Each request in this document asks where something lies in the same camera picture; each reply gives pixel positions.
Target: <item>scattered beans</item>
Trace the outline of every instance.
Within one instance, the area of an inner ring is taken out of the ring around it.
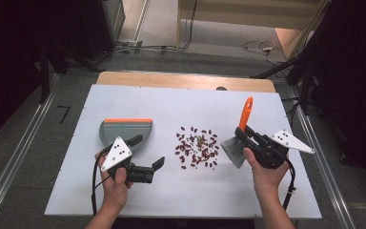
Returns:
[[[186,131],[185,127],[180,127],[182,133],[177,133],[176,138],[178,145],[175,147],[175,154],[179,156],[180,162],[184,164],[186,158],[189,158],[191,167],[197,169],[198,164],[204,163],[205,167],[212,168],[216,166],[216,156],[218,155],[219,147],[217,144],[217,135],[213,134],[212,130],[201,130],[197,133],[197,128],[191,127]]]

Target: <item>wooden panel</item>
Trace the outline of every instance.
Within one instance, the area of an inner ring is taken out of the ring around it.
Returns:
[[[203,74],[103,72],[99,75],[97,84],[206,90],[225,87],[228,91],[275,92],[273,82],[268,79],[219,77]]]
[[[301,30],[323,1],[203,0],[197,2],[195,20]],[[193,8],[194,0],[179,3],[179,10],[184,11]],[[191,16],[181,13],[180,19]]]

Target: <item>orange handle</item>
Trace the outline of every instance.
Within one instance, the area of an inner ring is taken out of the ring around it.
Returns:
[[[248,97],[246,100],[245,106],[243,107],[242,116],[239,121],[239,128],[242,131],[245,131],[246,124],[248,123],[249,115],[252,111],[252,105],[254,104],[254,98]]]

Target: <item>black curtain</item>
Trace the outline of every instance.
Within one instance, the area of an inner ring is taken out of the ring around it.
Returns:
[[[39,86],[38,44],[15,1],[0,1],[0,128]]]
[[[366,1],[333,4],[340,10],[311,56],[312,100],[345,136],[345,155],[366,169]]]

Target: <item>metal rail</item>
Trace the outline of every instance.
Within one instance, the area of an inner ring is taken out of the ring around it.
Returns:
[[[298,92],[294,87],[289,87],[289,90],[291,96],[299,97]],[[314,157],[317,168],[322,175],[323,182],[326,186],[326,190],[328,191],[331,202],[335,208],[335,212],[337,214],[337,218],[340,222],[341,227],[344,229],[357,228],[349,211],[347,203],[344,200],[340,188],[337,185],[334,174],[326,160],[325,155],[323,154],[319,141],[317,140],[310,118],[308,116],[305,116],[299,107],[297,107],[296,113],[310,145],[315,149]]]
[[[51,93],[47,97],[43,104],[40,104],[31,119],[31,122],[20,139],[19,144],[14,150],[7,166],[5,167],[2,175],[0,176],[0,204],[2,203],[6,193],[8,192],[10,185],[16,175],[17,171],[25,158],[26,153],[42,123],[47,110],[49,109],[53,98],[55,97],[57,86],[59,84],[59,76],[55,74],[51,80]]]

